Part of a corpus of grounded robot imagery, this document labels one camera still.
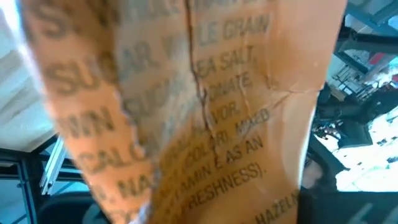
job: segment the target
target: red object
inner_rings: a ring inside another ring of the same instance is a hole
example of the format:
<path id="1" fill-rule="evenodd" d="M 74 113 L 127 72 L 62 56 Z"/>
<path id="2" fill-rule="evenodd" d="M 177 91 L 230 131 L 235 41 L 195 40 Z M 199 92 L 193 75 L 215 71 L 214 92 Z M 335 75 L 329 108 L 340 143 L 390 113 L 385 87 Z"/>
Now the red object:
<path id="1" fill-rule="evenodd" d="M 369 59 L 369 64 L 375 65 L 385 56 L 385 53 L 376 53 Z"/>

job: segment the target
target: metal frame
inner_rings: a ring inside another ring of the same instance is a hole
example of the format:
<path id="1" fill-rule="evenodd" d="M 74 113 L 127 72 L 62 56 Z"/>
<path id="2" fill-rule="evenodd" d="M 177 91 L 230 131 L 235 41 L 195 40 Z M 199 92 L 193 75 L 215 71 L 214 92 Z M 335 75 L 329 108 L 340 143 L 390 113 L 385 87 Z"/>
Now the metal frame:
<path id="1" fill-rule="evenodd" d="M 345 20 L 341 26 L 338 40 L 335 46 L 335 55 L 350 68 L 361 75 L 363 80 L 371 77 L 383 69 L 398 55 L 398 30 L 388 24 L 388 20 L 398 14 L 398 0 L 393 0 L 375 15 L 370 15 L 352 2 L 347 3 L 346 15 L 351 15 L 363 24 L 367 25 L 379 35 L 359 34 L 345 27 Z M 368 69 L 355 59 L 344 53 L 344 50 L 355 49 L 368 52 L 386 53 L 387 55 L 379 64 Z"/>
<path id="2" fill-rule="evenodd" d="M 57 141 L 53 136 L 32 152 L 21 152 L 0 148 L 0 162 L 13 164 L 10 167 L 0 167 L 0 179 L 19 180 L 19 187 L 24 196 L 26 217 L 31 224 L 37 224 L 37 211 L 48 199 L 49 195 L 42 195 L 40 179 L 44 174 L 44 162 L 48 162 L 50 155 L 41 154 Z M 63 169 L 77 170 L 70 159 L 62 163 Z M 79 173 L 60 171 L 57 181 L 84 182 Z"/>

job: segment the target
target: paper bag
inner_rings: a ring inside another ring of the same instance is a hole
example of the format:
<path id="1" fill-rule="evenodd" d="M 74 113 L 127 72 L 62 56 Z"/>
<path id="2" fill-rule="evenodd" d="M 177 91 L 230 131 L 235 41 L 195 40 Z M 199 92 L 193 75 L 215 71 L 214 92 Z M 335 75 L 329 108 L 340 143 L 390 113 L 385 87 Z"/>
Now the paper bag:
<path id="1" fill-rule="evenodd" d="M 344 6 L 23 0 L 16 37 L 113 222 L 295 223 Z"/>

